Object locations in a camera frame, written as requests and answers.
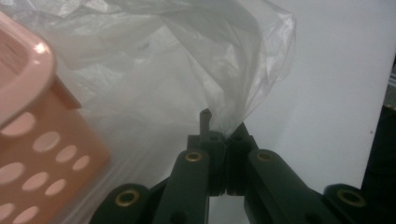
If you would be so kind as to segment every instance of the black object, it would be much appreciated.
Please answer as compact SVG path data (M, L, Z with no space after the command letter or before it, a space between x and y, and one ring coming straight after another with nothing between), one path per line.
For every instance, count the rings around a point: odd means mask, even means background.
M152 189L123 185L110 192L91 224L205 224L209 196L245 196L254 224L396 223L390 213L346 185L310 189L275 152L258 149L242 124L225 139L209 131L190 135L172 174Z

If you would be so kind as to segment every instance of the basket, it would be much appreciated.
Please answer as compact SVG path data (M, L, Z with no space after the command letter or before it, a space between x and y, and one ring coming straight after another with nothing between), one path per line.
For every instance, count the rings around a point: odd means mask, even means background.
M54 67L48 45L0 12L0 223L49 222L108 160Z

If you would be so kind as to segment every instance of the peach plastic basket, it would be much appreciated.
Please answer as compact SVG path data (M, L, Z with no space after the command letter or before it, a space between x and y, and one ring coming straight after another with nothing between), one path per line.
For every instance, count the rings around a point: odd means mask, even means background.
M54 67L0 12L0 223L47 223L108 160Z

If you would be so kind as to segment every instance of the transparent plastic bag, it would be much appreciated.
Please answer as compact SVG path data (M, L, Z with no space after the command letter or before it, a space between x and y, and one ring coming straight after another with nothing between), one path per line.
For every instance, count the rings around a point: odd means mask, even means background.
M43 36L57 74L111 148L101 178L56 223L84 223L116 186L167 177L199 112L229 135L287 74L295 20L264 0L0 0Z

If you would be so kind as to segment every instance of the pink basket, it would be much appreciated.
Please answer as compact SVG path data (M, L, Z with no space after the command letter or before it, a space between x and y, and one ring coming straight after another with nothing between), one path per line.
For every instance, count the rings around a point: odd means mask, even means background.
M0 223L47 223L108 160L54 67L0 12Z

